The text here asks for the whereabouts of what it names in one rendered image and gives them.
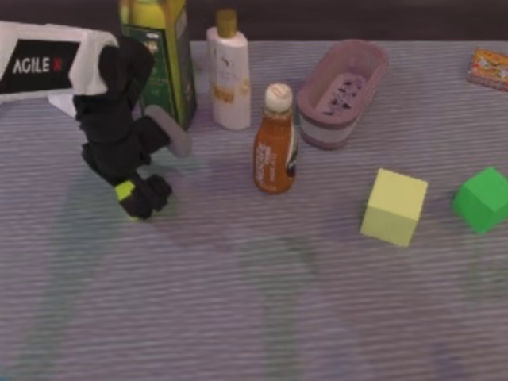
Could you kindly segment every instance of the brown bottle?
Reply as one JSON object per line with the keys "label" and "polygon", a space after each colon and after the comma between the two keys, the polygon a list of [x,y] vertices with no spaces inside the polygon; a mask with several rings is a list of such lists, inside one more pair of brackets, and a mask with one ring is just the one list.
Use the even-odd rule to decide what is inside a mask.
{"label": "brown bottle", "polygon": [[254,183],[269,194],[287,191],[296,174],[298,137],[292,104],[288,85],[274,83],[267,88],[263,121],[254,143]]}

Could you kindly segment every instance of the yellow bottle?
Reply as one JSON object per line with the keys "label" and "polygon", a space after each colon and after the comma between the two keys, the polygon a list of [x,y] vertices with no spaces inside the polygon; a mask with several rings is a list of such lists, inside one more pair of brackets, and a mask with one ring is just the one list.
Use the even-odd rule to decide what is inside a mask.
{"label": "yellow bottle", "polygon": [[145,44],[156,59],[142,109],[161,106],[187,129],[197,102],[186,0],[120,0],[119,10],[123,33]]}

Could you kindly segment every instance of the table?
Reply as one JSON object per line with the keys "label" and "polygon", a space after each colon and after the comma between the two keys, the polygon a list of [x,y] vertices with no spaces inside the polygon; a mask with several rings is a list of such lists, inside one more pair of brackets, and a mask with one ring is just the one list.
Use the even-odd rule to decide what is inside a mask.
{"label": "table", "polygon": [[[193,44],[194,155],[133,223],[45,100],[0,106],[0,377],[9,381],[426,381],[508,375],[506,223],[475,235],[453,192],[508,173],[508,94],[465,82],[476,46],[380,42],[391,68],[347,147],[301,144],[280,196],[252,182],[266,86],[298,89],[331,42],[252,43],[252,127],[210,120]],[[429,181],[410,248],[359,234],[385,167]]]}

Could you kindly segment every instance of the small yellow cube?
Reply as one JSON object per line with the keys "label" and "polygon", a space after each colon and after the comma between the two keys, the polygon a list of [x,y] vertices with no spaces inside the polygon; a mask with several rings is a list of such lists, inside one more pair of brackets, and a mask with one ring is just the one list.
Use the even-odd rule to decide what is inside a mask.
{"label": "small yellow cube", "polygon": [[420,220],[428,183],[379,169],[360,232],[408,247]]}

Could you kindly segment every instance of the toy robot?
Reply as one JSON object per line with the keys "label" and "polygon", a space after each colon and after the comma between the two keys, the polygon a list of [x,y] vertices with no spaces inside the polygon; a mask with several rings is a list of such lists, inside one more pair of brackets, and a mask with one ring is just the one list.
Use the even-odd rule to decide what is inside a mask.
{"label": "toy robot", "polygon": [[189,155],[191,141],[158,106],[133,120],[154,66],[151,52],[107,32],[11,22],[0,22],[0,46],[0,102],[73,94],[91,170],[114,187],[130,217],[144,220],[162,210],[171,187],[158,175],[142,179],[137,169],[162,147]]}

